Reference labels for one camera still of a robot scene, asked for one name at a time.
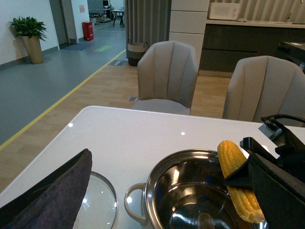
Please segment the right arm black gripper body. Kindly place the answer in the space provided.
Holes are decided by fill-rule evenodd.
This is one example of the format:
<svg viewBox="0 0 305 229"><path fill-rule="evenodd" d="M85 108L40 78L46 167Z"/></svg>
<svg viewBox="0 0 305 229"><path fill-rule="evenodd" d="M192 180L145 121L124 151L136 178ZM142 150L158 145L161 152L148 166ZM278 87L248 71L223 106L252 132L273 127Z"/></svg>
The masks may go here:
<svg viewBox="0 0 305 229"><path fill-rule="evenodd" d="M278 122L278 119L292 119L301 123L305 120L293 115L270 115L260 118L263 125L259 127L259 130L277 146L275 152L279 157L273 163L304 182L305 145L292 131Z"/></svg>

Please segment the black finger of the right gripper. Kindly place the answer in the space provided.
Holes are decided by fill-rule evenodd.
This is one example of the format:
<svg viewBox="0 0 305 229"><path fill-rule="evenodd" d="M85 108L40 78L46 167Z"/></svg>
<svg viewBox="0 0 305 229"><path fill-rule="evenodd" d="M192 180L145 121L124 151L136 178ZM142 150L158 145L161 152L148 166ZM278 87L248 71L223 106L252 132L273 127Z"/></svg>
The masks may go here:
<svg viewBox="0 0 305 229"><path fill-rule="evenodd" d="M236 171L224 179L224 184L229 187L253 190L248 169L248 161L245 161Z"/></svg>
<svg viewBox="0 0 305 229"><path fill-rule="evenodd" d="M254 138L245 137L240 141L240 147L245 150L249 157L254 154L260 155L266 160L277 160L271 153L269 153L262 145L260 145Z"/></svg>

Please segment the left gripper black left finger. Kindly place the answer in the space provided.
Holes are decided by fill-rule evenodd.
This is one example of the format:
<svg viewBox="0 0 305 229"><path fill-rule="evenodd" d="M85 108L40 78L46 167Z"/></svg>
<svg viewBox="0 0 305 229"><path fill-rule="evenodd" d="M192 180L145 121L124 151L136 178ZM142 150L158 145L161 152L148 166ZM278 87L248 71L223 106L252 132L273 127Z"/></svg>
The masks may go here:
<svg viewBox="0 0 305 229"><path fill-rule="evenodd" d="M2 229L71 229L92 169L92 153L82 150L25 193L0 209Z"/></svg>

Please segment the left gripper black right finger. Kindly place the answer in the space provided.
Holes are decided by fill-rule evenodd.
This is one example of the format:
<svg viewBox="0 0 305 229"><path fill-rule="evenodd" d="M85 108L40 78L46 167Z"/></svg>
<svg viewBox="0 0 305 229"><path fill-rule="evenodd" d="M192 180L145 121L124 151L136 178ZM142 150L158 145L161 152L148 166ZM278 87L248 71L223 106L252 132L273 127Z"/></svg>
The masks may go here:
<svg viewBox="0 0 305 229"><path fill-rule="evenodd" d="M305 227L305 184L258 154L249 156L250 184L271 229Z"/></svg>

